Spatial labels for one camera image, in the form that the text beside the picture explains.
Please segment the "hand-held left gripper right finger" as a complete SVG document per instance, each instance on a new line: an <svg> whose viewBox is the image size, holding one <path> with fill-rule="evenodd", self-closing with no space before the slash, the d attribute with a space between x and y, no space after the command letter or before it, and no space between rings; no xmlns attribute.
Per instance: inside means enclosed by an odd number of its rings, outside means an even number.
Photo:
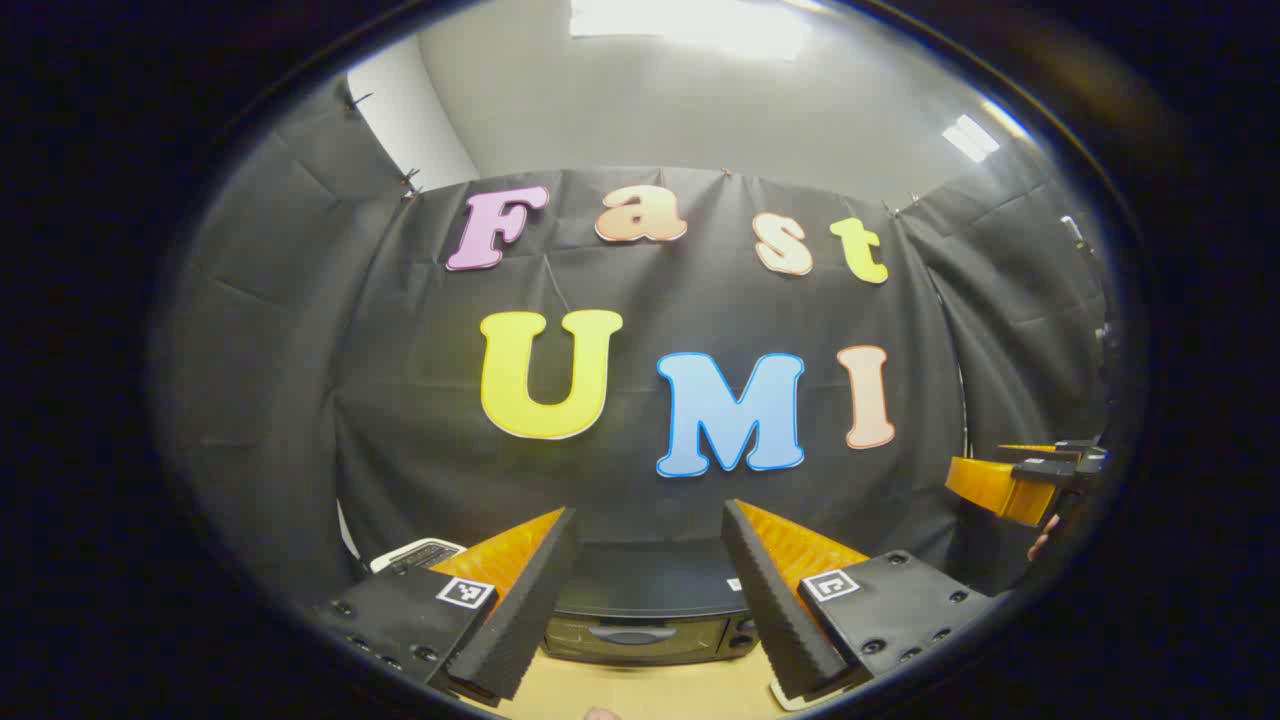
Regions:
<svg viewBox="0 0 1280 720"><path fill-rule="evenodd" d="M788 700L897 675L1000 603L908 551L867 556L736 498L721 538Z"/></svg>

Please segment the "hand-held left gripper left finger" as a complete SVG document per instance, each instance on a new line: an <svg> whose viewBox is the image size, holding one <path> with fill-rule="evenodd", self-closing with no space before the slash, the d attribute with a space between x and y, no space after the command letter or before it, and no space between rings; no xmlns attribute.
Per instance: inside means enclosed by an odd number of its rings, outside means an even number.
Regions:
<svg viewBox="0 0 1280 720"><path fill-rule="evenodd" d="M430 565L389 561L311 619L402 685L497 706L517 693L577 556L575 510L561 507Z"/></svg>

